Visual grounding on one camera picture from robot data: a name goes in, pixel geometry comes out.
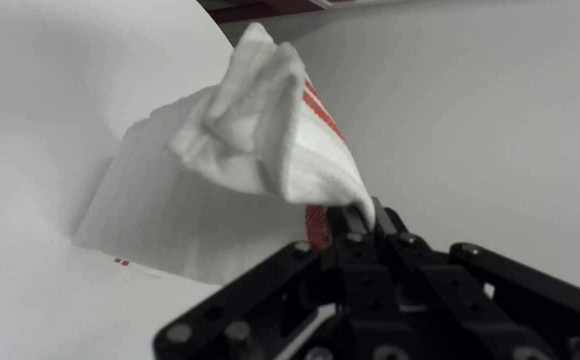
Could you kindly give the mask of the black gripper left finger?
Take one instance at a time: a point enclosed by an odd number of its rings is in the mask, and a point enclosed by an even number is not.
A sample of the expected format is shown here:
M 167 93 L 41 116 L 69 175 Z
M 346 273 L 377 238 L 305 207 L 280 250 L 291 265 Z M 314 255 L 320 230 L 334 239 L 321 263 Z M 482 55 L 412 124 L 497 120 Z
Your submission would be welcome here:
M 276 360 L 321 305 L 343 300 L 338 250 L 365 250 L 376 236 L 395 231 L 380 201 L 374 226 L 353 206 L 327 207 L 327 250 L 305 241 L 276 250 L 158 329 L 153 360 Z

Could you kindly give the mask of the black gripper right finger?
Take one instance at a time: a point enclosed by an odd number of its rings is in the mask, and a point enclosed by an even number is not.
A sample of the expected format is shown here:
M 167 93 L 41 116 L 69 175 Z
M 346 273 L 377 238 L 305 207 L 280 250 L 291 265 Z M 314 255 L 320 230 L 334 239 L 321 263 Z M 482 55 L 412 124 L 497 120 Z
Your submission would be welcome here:
M 580 360 L 580 286 L 471 241 L 433 250 L 377 207 L 401 314 L 435 321 L 458 360 Z

